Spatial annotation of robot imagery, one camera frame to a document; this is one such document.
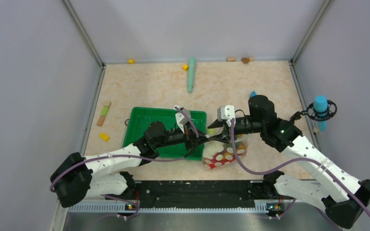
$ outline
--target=metal frame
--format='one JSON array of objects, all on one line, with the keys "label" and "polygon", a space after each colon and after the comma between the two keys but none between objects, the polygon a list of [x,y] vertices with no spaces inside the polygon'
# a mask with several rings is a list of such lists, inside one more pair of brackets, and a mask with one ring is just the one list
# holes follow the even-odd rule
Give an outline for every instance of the metal frame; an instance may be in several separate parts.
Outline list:
[{"label": "metal frame", "polygon": [[310,41],[314,32],[318,28],[318,25],[320,24],[321,20],[323,19],[323,17],[325,16],[326,12],[328,11],[333,2],[334,0],[324,0],[314,21],[311,23],[310,28],[307,30],[306,34],[304,35],[304,38],[301,40],[300,45],[297,48],[297,51],[294,53],[293,58],[291,59],[292,64],[295,64],[299,60],[302,52],[306,48],[308,42]]},{"label": "metal frame", "polygon": [[[138,213],[268,213],[268,202],[255,201],[252,208],[140,208]],[[69,208],[69,213],[134,213],[125,210],[125,202],[115,201],[82,201]]]},{"label": "metal frame", "polygon": [[[290,70],[291,70],[291,75],[293,76],[294,84],[296,85],[297,93],[299,94],[299,99],[300,99],[301,106],[302,106],[303,109],[306,109],[307,106],[309,105],[308,100],[307,100],[308,98],[306,97],[305,92],[303,90],[301,80],[300,80],[300,78],[298,76],[298,73],[296,71],[296,67],[291,62],[289,62],[289,66],[290,66]],[[305,117],[305,120],[307,122],[308,129],[310,130],[310,136],[311,136],[311,139],[313,140],[313,145],[320,152],[323,152],[322,148],[321,148],[320,140],[318,139],[318,134],[314,134],[314,132],[313,132],[314,128],[316,128],[315,121],[309,119],[307,116],[304,116],[304,117]]]},{"label": "metal frame", "polygon": [[89,49],[90,54],[93,56],[93,58],[96,60],[97,64],[100,67],[104,67],[104,62],[101,60],[100,55],[98,54],[96,48],[94,47],[92,40],[90,39],[89,35],[86,32],[86,29],[84,29],[84,26],[81,23],[79,17],[77,16],[77,13],[74,10],[73,6],[71,5],[70,1],[61,0],[61,2],[63,3],[65,9],[69,13],[70,19],[72,20],[73,24],[76,26],[77,31],[79,32],[81,38],[86,44],[87,49]]},{"label": "metal frame", "polygon": [[[91,125],[92,125],[92,122],[93,122],[95,108],[96,108],[96,105],[97,105],[101,85],[103,83],[104,74],[105,74],[105,71],[106,71],[106,64],[102,61],[100,55],[98,54],[98,52],[97,52],[93,42],[91,41],[87,31],[85,30],[85,28],[84,28],[82,22],[80,21],[76,11],[74,10],[72,4],[70,3],[70,0],[60,0],[60,1],[63,3],[65,9],[67,10],[67,12],[70,16],[70,19],[72,20],[73,24],[76,26],[76,29],[78,30],[82,40],[84,41],[84,43],[87,47],[87,49],[89,50],[89,52],[91,53],[91,55],[93,56],[93,58],[95,59],[97,64],[101,67],[101,72],[100,72],[98,82],[97,82],[97,86],[96,86],[96,90],[95,90],[95,93],[94,93],[94,96],[93,96],[93,101],[91,103],[91,108],[90,108],[90,112],[89,112],[89,117],[87,119],[86,128],[85,128],[84,135],[83,135],[83,137],[81,139],[81,142],[80,142],[81,143],[80,153],[83,154],[86,150],[87,140],[88,140],[88,137],[89,137],[89,134],[90,134],[90,128],[91,128]],[[314,32],[317,30],[318,25],[320,24],[321,20],[323,19],[323,17],[325,16],[326,12],[328,11],[328,9],[330,8],[330,6],[332,5],[333,2],[334,2],[334,0],[324,0],[324,2],[322,4],[320,10],[318,11],[314,21],[312,22],[308,31],[306,32],[305,36],[303,37],[302,41],[300,42],[300,45],[297,48],[297,51],[295,52],[294,56],[289,60],[289,66],[290,66],[290,69],[291,69],[291,74],[293,76],[293,80],[294,80],[295,86],[297,88],[297,92],[298,92],[299,99],[300,99],[300,102],[302,104],[303,109],[306,108],[306,106],[308,105],[308,102],[307,102],[307,97],[305,95],[304,89],[303,89],[302,84],[301,84],[300,77],[297,73],[295,64],[299,60],[301,54],[303,53],[304,49],[306,48],[307,44],[309,43],[310,39],[312,38]],[[310,129],[311,138],[313,140],[314,145],[320,151],[322,151],[321,150],[321,144],[320,144],[319,139],[318,139],[318,135],[315,135],[312,132],[313,128],[315,127],[315,122],[309,120],[307,117],[306,117],[306,121],[307,121],[307,125]],[[57,201],[56,208],[55,208],[55,211],[54,211],[54,214],[53,214],[53,217],[52,217],[52,223],[50,225],[50,231],[63,230],[63,226],[66,222],[66,216],[67,216],[68,210],[69,210],[68,208],[62,208],[60,206],[60,203]],[[359,226],[355,225],[351,230],[359,230]]]},{"label": "metal frame", "polygon": [[94,92],[93,101],[92,101],[91,107],[90,107],[89,117],[87,118],[84,134],[83,134],[83,137],[82,137],[81,142],[80,142],[80,154],[82,154],[82,155],[86,151],[87,140],[89,139],[90,128],[92,127],[94,112],[95,112],[95,108],[97,106],[97,101],[98,101],[98,97],[100,95],[101,85],[103,84],[103,79],[104,79],[104,74],[105,73],[106,73],[106,65],[103,66],[103,68],[101,69],[100,76],[98,78],[96,89],[95,89],[95,92]]}]

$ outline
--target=teal marker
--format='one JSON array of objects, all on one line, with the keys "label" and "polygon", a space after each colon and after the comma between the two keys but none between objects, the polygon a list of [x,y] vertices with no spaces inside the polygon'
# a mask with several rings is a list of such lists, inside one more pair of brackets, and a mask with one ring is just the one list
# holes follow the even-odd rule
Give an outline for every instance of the teal marker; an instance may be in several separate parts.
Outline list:
[{"label": "teal marker", "polygon": [[197,64],[197,60],[195,57],[190,57],[188,61],[188,93],[192,92],[194,87],[194,78],[195,78],[195,66]]}]

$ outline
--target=green plastic basket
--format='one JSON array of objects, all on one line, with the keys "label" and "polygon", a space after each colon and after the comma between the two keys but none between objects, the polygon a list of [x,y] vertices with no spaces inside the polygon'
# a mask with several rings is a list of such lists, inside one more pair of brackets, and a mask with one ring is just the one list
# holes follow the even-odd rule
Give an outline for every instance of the green plastic basket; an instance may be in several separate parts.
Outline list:
[{"label": "green plastic basket", "polygon": [[[160,121],[165,125],[167,130],[174,127],[176,124],[175,114],[177,111],[171,109],[135,107],[131,111],[130,121],[128,123],[127,133],[123,147],[137,141],[144,136],[144,131],[149,124],[154,121]],[[206,128],[206,112],[190,111],[192,122],[197,129],[204,131]],[[168,147],[158,148],[160,157],[178,158],[188,153],[185,149],[185,144],[177,144]],[[201,160],[203,152],[203,144],[199,145],[194,153],[186,159]]]}]

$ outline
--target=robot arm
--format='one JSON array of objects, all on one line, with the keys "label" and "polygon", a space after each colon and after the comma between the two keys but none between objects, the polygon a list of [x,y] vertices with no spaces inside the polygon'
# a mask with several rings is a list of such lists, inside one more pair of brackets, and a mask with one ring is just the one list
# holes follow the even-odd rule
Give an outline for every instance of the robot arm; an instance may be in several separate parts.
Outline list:
[{"label": "robot arm", "polygon": [[[149,163],[159,156],[157,148],[160,147],[184,143],[186,149],[192,151],[199,144],[211,140],[230,143],[230,126],[231,120],[234,119],[235,136],[260,133],[267,145],[286,156],[308,158],[321,163],[319,166],[308,161],[298,162],[320,185],[295,179],[280,171],[265,175],[264,180],[273,185],[278,194],[309,203],[325,211],[327,216],[341,227],[351,228],[363,210],[325,169],[335,175],[365,206],[370,202],[370,180],[360,181],[349,175],[318,151],[294,125],[294,120],[301,116],[299,112],[293,115],[290,121],[277,118],[274,104],[263,95],[249,99],[249,111],[250,115],[235,118],[233,106],[220,107],[217,111],[218,119],[208,128],[224,129],[221,134],[212,137],[201,131],[194,131],[184,116],[176,114],[176,129],[167,131],[161,122],[155,121],[149,125],[142,138],[122,149],[88,157],[81,157],[79,153],[71,154],[51,176],[51,190],[56,192],[63,207],[75,205],[84,197],[100,194],[129,195],[132,193],[130,186],[135,186],[131,175],[126,172],[111,175],[112,173]],[[308,109],[305,115],[315,118],[307,112]],[[188,111],[184,110],[182,113],[190,117]]]}]

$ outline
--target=gray wall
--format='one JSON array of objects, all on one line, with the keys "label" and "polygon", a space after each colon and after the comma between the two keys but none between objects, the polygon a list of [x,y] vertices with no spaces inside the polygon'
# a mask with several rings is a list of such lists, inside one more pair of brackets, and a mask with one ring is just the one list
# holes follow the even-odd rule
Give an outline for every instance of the gray wall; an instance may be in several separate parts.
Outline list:
[{"label": "gray wall", "polygon": [[322,0],[72,0],[104,62],[289,59]]},{"label": "gray wall", "polygon": [[[370,179],[370,1],[335,1],[297,67],[309,102],[325,94],[338,105],[320,135],[324,153],[359,179]],[[370,231],[365,213],[360,221]]]},{"label": "gray wall", "polygon": [[58,0],[0,0],[0,231],[46,231],[99,68]]}]

